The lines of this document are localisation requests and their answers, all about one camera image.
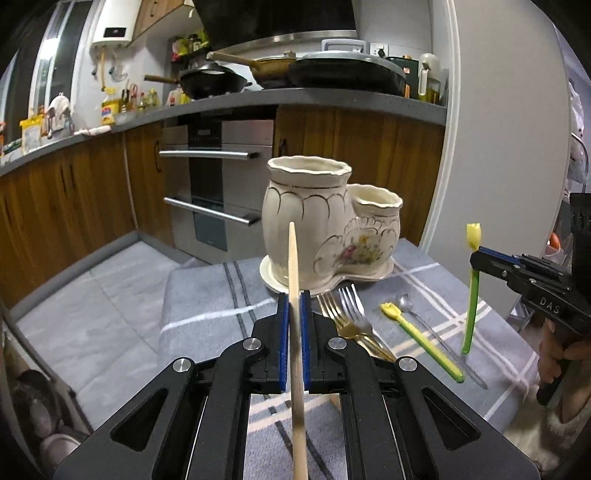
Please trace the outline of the cream fuzzy sleeve forearm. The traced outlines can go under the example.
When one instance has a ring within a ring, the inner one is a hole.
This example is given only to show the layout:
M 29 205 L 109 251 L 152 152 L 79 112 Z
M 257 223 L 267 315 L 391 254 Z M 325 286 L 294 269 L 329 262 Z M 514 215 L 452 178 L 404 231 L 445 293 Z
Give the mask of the cream fuzzy sleeve forearm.
M 590 387 L 567 388 L 558 405 L 539 404 L 537 390 L 524 400 L 505 437 L 537 467 L 543 479 L 590 477 Z

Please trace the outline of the right hand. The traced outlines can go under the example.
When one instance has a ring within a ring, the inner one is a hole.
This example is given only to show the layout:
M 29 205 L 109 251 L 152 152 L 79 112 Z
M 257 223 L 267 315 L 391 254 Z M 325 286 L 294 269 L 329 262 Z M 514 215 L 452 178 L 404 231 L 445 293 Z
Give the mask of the right hand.
M 556 336 L 556 325 L 546 319 L 542 328 L 542 340 L 539 346 L 538 373 L 545 383 L 552 383 L 562 373 L 561 360 L 581 361 L 590 365 L 590 341 L 584 340 L 563 347 Z

